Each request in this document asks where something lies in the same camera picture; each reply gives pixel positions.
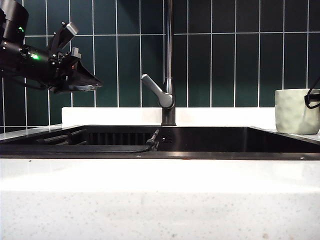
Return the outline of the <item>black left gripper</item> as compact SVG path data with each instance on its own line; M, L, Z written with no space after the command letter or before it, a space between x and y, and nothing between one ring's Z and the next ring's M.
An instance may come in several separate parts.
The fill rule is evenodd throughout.
M103 86L103 82L83 66L78 49L62 52L78 32L75 24L63 23L47 45L48 89L53 93L90 92Z

